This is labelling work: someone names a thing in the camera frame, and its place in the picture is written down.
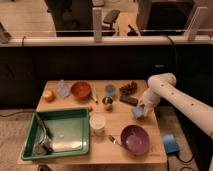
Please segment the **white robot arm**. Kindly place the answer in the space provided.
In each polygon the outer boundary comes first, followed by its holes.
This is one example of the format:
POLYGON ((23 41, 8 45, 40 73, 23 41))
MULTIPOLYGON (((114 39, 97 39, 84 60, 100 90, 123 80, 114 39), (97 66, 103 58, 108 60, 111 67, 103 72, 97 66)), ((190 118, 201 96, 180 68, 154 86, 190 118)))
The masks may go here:
POLYGON ((176 77, 172 73, 151 76, 139 104, 154 108, 160 99, 164 98, 213 140, 213 107, 176 89, 176 82, 176 77))

